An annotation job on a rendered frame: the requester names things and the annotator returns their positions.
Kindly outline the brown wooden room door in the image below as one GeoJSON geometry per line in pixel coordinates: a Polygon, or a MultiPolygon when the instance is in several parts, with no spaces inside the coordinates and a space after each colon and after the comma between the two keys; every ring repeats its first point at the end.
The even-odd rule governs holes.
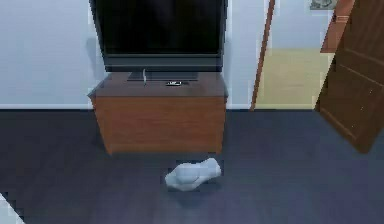
{"type": "Polygon", "coordinates": [[[315,110],[370,151],[384,129],[384,0],[354,0],[315,110]]]}

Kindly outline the brown wooden television cabinet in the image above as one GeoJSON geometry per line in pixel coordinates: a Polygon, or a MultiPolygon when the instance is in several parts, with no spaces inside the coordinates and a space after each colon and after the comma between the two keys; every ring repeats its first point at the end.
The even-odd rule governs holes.
{"type": "Polygon", "coordinates": [[[88,94],[108,154],[220,153],[227,89],[218,72],[181,86],[112,72],[88,94]]]}

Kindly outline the white crumpled cloth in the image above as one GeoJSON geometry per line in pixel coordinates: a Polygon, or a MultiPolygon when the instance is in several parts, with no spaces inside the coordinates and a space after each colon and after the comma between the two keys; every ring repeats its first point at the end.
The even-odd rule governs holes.
{"type": "Polygon", "coordinates": [[[164,181],[167,187],[179,191],[192,191],[201,184],[219,177],[222,169],[218,161],[208,158],[197,163],[181,163],[171,172],[165,175],[164,181]]]}

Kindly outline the brown wooden furniture piece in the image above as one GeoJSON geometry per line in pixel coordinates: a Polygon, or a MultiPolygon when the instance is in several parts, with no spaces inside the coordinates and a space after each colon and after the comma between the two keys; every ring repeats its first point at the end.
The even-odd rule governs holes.
{"type": "Polygon", "coordinates": [[[335,53],[349,20],[355,0],[338,0],[325,35],[321,53],[335,53]]]}

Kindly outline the black television set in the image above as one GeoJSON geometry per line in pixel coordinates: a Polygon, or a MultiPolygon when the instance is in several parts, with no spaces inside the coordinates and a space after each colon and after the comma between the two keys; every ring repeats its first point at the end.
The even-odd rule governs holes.
{"type": "Polygon", "coordinates": [[[228,0],[88,0],[104,70],[221,72],[228,0]]]}

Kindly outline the framed wall picture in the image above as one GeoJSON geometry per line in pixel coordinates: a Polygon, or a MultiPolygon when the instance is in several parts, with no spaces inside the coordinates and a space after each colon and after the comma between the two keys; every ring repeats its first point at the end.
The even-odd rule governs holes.
{"type": "Polygon", "coordinates": [[[333,10],[338,0],[311,0],[311,10],[333,10]]]}

